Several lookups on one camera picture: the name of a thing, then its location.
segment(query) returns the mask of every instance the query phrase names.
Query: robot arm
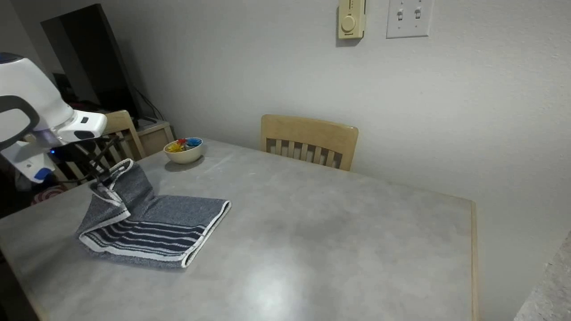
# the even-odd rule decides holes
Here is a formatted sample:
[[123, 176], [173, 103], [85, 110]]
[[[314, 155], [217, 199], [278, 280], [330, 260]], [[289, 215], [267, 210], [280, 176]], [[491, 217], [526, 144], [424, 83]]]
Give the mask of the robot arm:
[[[75, 110], [28, 58], [0, 51], [0, 153], [32, 181], [43, 181], [55, 165], [44, 155], [52, 146], [100, 137], [107, 117]], [[37, 144], [21, 140], [34, 133]]]

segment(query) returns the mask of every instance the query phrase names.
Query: striped cloth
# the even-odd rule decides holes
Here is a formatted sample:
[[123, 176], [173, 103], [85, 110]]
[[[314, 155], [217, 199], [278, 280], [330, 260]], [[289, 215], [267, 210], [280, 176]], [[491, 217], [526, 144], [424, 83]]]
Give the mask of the striped cloth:
[[100, 256], [150, 267], [187, 267], [230, 206], [226, 199], [155, 196], [132, 160], [91, 190], [78, 240]]

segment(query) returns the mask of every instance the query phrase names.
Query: wall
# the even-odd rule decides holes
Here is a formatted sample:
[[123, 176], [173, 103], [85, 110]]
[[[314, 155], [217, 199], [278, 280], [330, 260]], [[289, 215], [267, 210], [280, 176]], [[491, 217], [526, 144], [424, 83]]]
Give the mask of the wall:
[[12, 3], [0, 0], [0, 51], [12, 51], [39, 60]]
[[[87, 0], [14, 0], [39, 21]], [[430, 37], [385, 39], [367, 1], [358, 44], [337, 0], [103, 0], [137, 85], [178, 133], [255, 148], [264, 112], [360, 128], [355, 171], [471, 197], [482, 315], [512, 319], [571, 226], [571, 1], [435, 0]]]

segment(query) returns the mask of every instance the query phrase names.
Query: bowl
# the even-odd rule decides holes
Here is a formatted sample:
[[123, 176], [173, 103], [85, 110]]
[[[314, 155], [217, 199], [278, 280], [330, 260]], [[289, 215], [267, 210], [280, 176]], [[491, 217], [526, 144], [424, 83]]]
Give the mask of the bowl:
[[168, 142], [162, 149], [168, 155], [168, 158], [175, 164], [191, 164], [203, 155], [203, 142], [200, 137], [187, 137], [187, 149], [171, 151], [169, 148], [173, 144], [176, 144], [176, 140]]

